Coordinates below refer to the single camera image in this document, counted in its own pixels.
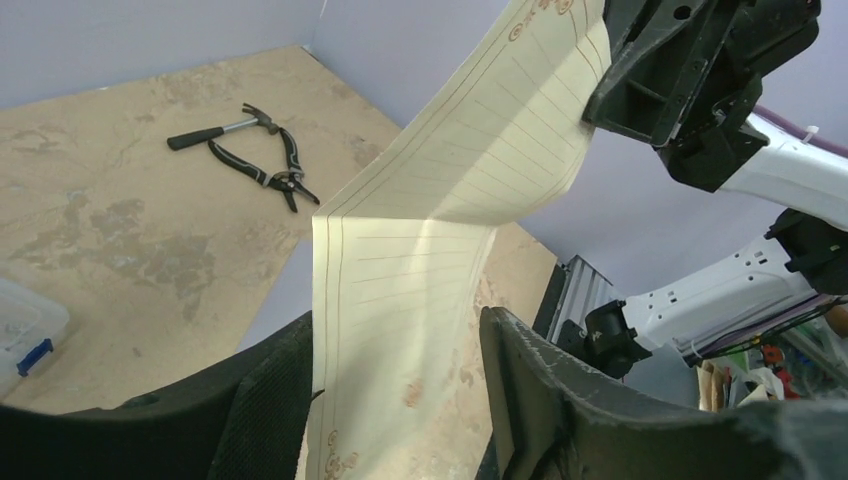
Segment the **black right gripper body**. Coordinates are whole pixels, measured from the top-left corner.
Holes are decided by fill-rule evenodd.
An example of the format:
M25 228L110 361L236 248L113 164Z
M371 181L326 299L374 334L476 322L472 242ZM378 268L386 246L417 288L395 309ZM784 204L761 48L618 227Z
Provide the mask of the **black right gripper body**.
M584 121L649 145L677 182L715 192L768 139L747 118L762 80L813 44L806 0L607 1L612 63Z

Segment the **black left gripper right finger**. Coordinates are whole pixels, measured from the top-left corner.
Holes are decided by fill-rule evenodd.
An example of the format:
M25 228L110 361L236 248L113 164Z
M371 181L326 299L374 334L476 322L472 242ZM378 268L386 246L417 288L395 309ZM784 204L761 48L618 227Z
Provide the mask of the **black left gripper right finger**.
M843 400L760 401L719 413L631 389L509 310L479 322L502 479L843 479Z

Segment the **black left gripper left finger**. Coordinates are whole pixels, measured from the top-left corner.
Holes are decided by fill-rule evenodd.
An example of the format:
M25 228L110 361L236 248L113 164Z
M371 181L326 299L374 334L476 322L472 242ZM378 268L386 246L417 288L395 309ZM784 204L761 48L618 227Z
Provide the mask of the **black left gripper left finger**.
M313 392L312 316L113 409L1 409L4 479L292 479Z

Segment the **cream lined letter paper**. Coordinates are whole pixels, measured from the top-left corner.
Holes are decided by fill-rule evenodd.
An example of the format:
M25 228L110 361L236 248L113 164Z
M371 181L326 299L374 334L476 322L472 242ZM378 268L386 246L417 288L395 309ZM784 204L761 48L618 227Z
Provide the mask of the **cream lined letter paper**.
M313 215L309 479L362 479L452 391L497 229L567 192L611 63L601 1L512 1Z

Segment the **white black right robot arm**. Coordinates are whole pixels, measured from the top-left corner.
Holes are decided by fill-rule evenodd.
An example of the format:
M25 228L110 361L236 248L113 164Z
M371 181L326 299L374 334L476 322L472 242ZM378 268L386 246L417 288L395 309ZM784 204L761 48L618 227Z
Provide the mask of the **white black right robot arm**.
M650 145L669 175L783 212L751 243L667 286L572 307L577 269L537 331L620 379L671 346L683 361L751 349L847 300L847 152L758 106L763 78L810 47L818 1L608 1L612 64L583 117Z

